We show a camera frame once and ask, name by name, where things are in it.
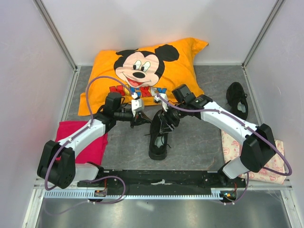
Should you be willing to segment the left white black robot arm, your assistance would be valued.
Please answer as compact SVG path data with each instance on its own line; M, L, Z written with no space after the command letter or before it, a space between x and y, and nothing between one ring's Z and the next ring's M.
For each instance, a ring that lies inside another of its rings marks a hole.
M92 161L76 164L76 158L88 145L107 134L118 121L130 122L131 127L150 123L143 113L144 102L137 95L132 96L131 107L126 108L120 93L111 92L92 119L82 128L59 142L48 141L41 155L37 175L44 179L45 189L67 188L74 181L88 180L94 187L104 182L104 175Z

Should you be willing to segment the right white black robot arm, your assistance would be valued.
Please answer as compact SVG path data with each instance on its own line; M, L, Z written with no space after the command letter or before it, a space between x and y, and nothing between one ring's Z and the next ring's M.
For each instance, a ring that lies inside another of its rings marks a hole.
M156 103L162 104L160 133L168 133L178 126L181 118L195 116L233 137L242 147L240 155L222 166L218 183L230 186L235 178L246 172L258 173L276 153L272 129L266 124L257 126L220 107L206 95L195 96L186 85L173 90L177 104L171 104L166 94L158 93Z

